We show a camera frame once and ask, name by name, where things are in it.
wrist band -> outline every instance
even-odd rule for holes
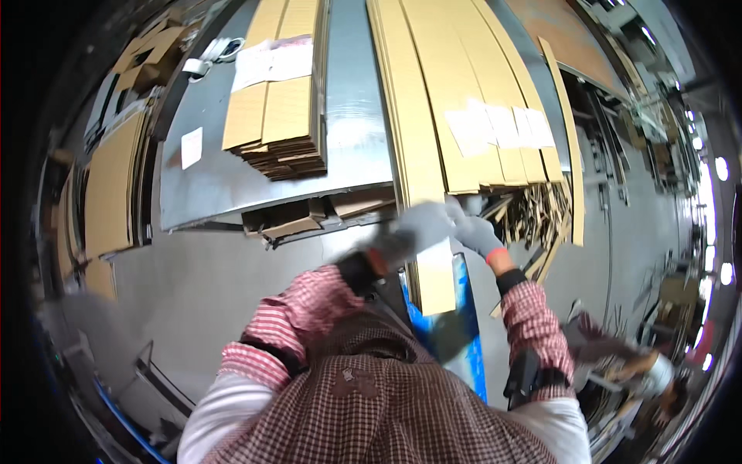
[[[487,264],[489,264],[489,263],[490,263],[490,259],[491,259],[491,258],[492,258],[492,257],[493,257],[493,256],[494,256],[495,254],[499,254],[499,253],[503,253],[503,252],[504,252],[504,253],[507,253],[507,252],[508,252],[508,249],[507,249],[507,248],[495,248],[494,250],[492,250],[492,251],[491,251],[491,252],[490,252],[490,253],[489,253],[489,254],[487,255],[487,257],[485,258],[485,262],[486,262]]]

paper label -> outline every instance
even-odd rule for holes
[[[528,115],[524,108],[513,107],[515,116],[515,125],[518,128],[518,138],[520,146],[524,148],[538,148],[531,133],[531,125],[528,123]]]
[[[183,169],[196,163],[201,159],[201,148],[203,146],[203,127],[193,132],[188,132],[180,138],[180,163]]]
[[[500,148],[519,148],[520,137],[513,111],[505,106],[487,106],[487,115]]]
[[[536,145],[534,148],[557,146],[554,143],[554,136],[551,134],[549,124],[546,122],[546,116],[541,111],[532,108],[526,109],[525,113],[528,116],[528,125],[531,127],[533,142]]]
[[[260,82],[284,81],[312,75],[314,45],[304,34],[281,40],[264,40],[237,52],[232,92]]]
[[[464,158],[487,153],[494,135],[484,103],[471,99],[466,111],[446,111],[445,116]]]

glove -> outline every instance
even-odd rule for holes
[[[464,214],[459,202],[446,199],[447,213],[456,225],[453,236],[462,245],[477,252],[489,264],[489,257],[499,250],[507,251],[505,245],[495,235],[495,228],[488,220]]]
[[[399,215],[388,232],[374,237],[369,243],[369,252],[377,269],[379,259],[387,269],[396,269],[421,251],[450,237],[454,227],[446,205],[432,201],[420,203]]]

concrete floor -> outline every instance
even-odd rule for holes
[[[591,153],[584,133],[580,136],[582,152]],[[644,291],[648,282],[661,269],[668,250],[678,254],[685,247],[692,219],[688,204],[656,193],[641,153],[621,142],[631,165],[627,173],[631,205],[610,191],[612,258],[608,218],[600,210],[597,187],[587,185],[585,246],[562,245],[545,290],[551,309],[562,320],[576,298],[599,321],[609,308],[609,328],[616,326],[613,309],[622,307],[620,319],[626,333],[632,334],[647,296],[651,298]],[[585,160],[585,178],[594,174],[593,163]],[[156,172],[152,245],[113,259],[118,304],[98,301],[62,308],[67,329],[81,330],[88,337],[96,369],[122,408],[150,429],[157,427],[159,417],[176,423],[183,423],[185,417],[141,382],[124,391],[134,375],[132,363],[148,342],[154,341],[157,366],[197,402],[214,380],[222,347],[240,335],[260,298],[279,293],[299,272],[332,261],[374,230],[374,226],[355,227],[272,251],[236,232],[167,234],[159,227],[159,191]],[[459,250],[466,255],[473,286],[488,402],[504,408],[509,349],[502,320],[489,316],[500,297],[484,261],[463,247],[454,251]],[[529,254],[522,247],[513,246],[511,253],[519,264],[528,262]]]

metal table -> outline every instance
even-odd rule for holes
[[[257,3],[246,1],[218,36],[244,37]],[[392,185],[364,0],[332,3],[327,55],[327,175],[272,182],[239,157],[222,151],[234,63],[215,65],[206,77],[188,85],[162,145],[162,230],[218,222],[220,216],[309,197]],[[180,138],[199,127],[203,127],[201,160],[183,170]]]

